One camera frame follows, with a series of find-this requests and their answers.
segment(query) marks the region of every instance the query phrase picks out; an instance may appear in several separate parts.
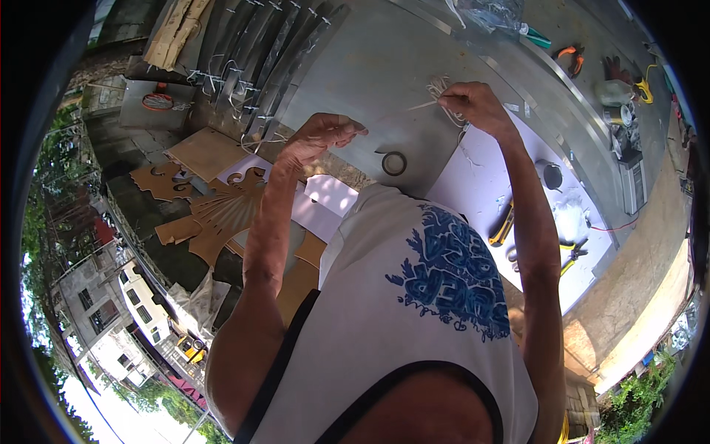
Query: white van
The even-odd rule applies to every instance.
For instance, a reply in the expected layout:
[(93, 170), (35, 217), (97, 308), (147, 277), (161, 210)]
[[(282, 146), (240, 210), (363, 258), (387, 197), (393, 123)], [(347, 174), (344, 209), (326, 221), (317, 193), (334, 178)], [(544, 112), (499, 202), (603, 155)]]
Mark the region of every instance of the white van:
[(153, 292), (143, 277), (134, 271), (137, 268), (135, 259), (126, 263), (119, 273), (119, 285), (137, 326), (151, 344), (156, 345), (170, 335), (168, 313), (153, 302)]

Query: blue graphic print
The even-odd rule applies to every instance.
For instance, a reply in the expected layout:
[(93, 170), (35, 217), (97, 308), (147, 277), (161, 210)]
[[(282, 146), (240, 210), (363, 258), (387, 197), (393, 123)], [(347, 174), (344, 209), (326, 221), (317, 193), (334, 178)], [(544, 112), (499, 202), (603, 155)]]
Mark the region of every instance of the blue graphic print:
[(407, 243), (419, 254), (417, 264), (409, 258), (402, 264), (402, 276), (385, 278), (404, 287), (405, 306), (438, 316), (444, 324), (453, 321), (455, 330), (465, 331), (471, 323), (486, 338), (510, 334), (503, 284), (483, 240), (468, 224), (433, 205), (419, 205), (424, 213), (424, 239), (416, 230)]

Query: orange pliers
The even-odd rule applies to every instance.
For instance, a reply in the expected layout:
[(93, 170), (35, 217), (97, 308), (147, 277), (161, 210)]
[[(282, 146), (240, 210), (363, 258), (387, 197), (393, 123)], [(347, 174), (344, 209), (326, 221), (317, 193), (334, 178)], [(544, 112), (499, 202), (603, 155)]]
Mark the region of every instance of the orange pliers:
[(584, 57), (581, 56), (583, 52), (584, 46), (580, 46), (575, 43), (572, 46), (567, 46), (566, 48), (555, 52), (555, 54), (552, 55), (552, 59), (557, 60), (565, 54), (572, 54), (572, 64), (569, 66), (567, 72), (569, 73), (570, 79), (576, 79), (581, 72), (581, 65), (584, 63)]

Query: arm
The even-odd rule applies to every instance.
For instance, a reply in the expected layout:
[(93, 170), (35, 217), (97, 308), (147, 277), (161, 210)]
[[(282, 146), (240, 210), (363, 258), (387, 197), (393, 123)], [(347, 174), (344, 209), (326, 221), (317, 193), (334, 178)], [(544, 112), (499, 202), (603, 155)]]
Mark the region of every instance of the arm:
[(536, 443), (554, 443), (564, 418), (564, 355), (559, 309), (559, 239), (542, 183), (523, 140), (491, 88), (456, 83), (439, 103), (460, 112), (501, 147), (515, 202), (515, 248), (525, 298), (523, 360), (540, 406)]
[(304, 165), (330, 146), (343, 147), (362, 125), (336, 114), (314, 114), (289, 139), (269, 181), (246, 241), (244, 290), (212, 343), (205, 386), (209, 408), (230, 435), (239, 429), (281, 346), (285, 328), (276, 305), (288, 252), (291, 207)]

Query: white tank top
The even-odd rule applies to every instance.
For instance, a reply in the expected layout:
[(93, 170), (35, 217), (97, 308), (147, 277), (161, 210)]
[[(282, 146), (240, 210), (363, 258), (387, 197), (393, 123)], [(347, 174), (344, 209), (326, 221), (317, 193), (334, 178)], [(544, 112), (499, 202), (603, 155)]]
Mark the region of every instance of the white tank top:
[(527, 443), (537, 398), (495, 263), (451, 210), (365, 188), (321, 260), (235, 443), (336, 443), (415, 372), (456, 368), (494, 443)]

